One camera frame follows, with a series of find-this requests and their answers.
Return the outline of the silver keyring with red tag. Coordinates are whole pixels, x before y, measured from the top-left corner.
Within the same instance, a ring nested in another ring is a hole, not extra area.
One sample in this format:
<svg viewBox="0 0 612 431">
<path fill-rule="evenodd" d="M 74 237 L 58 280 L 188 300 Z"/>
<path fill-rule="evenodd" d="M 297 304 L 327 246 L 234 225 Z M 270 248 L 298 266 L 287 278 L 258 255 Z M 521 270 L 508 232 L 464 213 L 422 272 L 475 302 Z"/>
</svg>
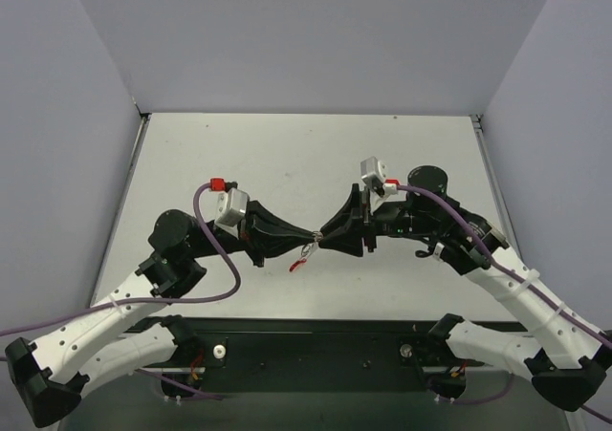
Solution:
<svg viewBox="0 0 612 431">
<path fill-rule="evenodd" d="M 313 232 L 313 241 L 302 247 L 299 258 L 289 267 L 289 273 L 296 272 L 308 262 L 310 257 L 318 250 L 319 243 L 323 238 L 322 232 Z"/>
</svg>

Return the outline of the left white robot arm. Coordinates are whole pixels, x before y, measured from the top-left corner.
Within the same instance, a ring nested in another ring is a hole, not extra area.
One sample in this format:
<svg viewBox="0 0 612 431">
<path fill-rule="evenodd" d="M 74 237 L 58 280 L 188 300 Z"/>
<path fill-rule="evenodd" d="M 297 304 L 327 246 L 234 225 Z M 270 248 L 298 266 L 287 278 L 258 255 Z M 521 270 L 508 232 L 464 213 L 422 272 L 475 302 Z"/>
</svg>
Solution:
<svg viewBox="0 0 612 431">
<path fill-rule="evenodd" d="M 72 413 L 94 389 L 151 364 L 198 368 L 204 342 L 182 317 L 167 316 L 143 332 L 123 333 L 189 293 L 205 276 L 199 259 L 246 252 L 263 266 L 315 241 L 312 231 L 272 215 L 259 202 L 247 204 L 230 231 L 177 209 L 156 221 L 151 255 L 87 312 L 58 324 L 35 340 L 19 337 L 5 349 L 11 382 L 37 428 Z"/>
</svg>

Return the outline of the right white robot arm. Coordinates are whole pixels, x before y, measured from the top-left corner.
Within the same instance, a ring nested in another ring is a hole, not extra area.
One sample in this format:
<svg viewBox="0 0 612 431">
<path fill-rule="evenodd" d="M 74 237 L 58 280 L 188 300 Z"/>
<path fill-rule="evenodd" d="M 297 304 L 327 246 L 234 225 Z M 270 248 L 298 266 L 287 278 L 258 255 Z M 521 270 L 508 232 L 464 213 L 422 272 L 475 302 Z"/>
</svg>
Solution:
<svg viewBox="0 0 612 431">
<path fill-rule="evenodd" d="M 362 164 L 340 211 L 321 229 L 319 245 L 361 257 L 380 237 L 426 245 L 433 257 L 486 291 L 526 330 L 490 330 L 446 314 L 429 336 L 459 359 L 503 369 L 531 382 L 548 402 L 574 412 L 592 398 L 611 367 L 611 337 L 573 312 L 527 267 L 503 233 L 453 200 L 447 173 L 422 165 L 406 184 L 386 178 L 376 159 Z"/>
</svg>

